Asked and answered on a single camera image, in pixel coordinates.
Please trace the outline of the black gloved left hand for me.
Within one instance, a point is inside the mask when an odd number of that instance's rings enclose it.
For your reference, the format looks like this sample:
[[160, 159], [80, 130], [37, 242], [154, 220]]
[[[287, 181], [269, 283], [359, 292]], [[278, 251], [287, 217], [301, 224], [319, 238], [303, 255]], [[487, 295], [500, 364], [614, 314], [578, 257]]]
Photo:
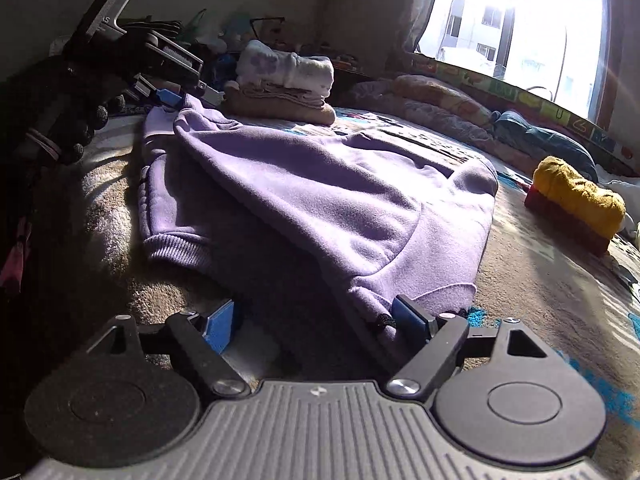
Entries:
[[104, 63], [51, 56], [1, 83], [1, 200], [13, 202], [49, 170], [78, 162], [127, 81]]

